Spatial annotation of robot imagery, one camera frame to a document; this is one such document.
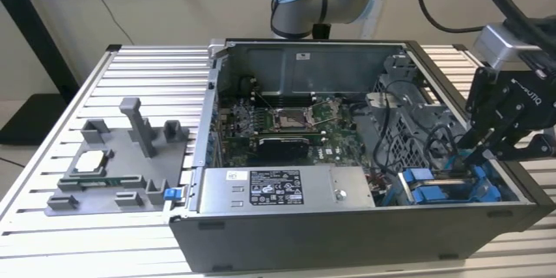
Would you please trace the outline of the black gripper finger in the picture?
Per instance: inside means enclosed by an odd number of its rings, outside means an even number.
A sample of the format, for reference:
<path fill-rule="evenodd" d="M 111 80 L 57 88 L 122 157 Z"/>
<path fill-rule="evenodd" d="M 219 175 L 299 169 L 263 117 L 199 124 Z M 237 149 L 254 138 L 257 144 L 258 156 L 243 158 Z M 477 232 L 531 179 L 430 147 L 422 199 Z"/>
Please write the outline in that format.
<path fill-rule="evenodd" d="M 482 166 L 494 159 L 494 153 L 485 144 L 494 126 L 493 118 L 478 118 L 469 122 L 469 130 L 458 142 L 459 149 L 470 152 L 463 159 L 467 168 Z"/>
<path fill-rule="evenodd" d="M 525 147 L 517 147 L 521 139 L 531 133 L 527 130 L 511 129 L 502 138 L 495 139 L 491 135 L 485 146 L 501 161 L 533 161 L 555 158 L 555 128 L 547 128 L 541 133 L 535 133 L 530 143 Z"/>

